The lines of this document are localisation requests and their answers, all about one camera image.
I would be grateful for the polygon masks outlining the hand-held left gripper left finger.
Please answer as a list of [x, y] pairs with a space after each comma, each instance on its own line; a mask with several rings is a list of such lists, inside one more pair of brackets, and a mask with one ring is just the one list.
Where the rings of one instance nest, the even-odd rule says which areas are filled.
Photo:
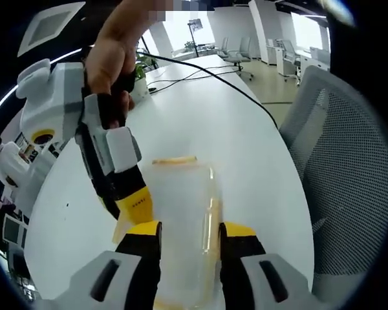
[[162, 223], [130, 229], [115, 251], [79, 269], [56, 299], [58, 309], [152, 309], [160, 281]]

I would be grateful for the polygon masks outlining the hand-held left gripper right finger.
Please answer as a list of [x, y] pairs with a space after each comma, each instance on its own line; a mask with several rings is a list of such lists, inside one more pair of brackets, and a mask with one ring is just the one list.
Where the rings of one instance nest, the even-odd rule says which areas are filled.
[[219, 225], [220, 280], [227, 309], [313, 309], [303, 274], [278, 254], [266, 253], [255, 231]]

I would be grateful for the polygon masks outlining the person's right hand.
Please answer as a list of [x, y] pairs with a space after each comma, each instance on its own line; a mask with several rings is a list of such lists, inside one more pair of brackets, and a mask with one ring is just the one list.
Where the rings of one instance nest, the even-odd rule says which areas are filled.
[[136, 44], [147, 30], [147, 21], [107, 20], [85, 62], [92, 94], [109, 94], [119, 76], [135, 69]]

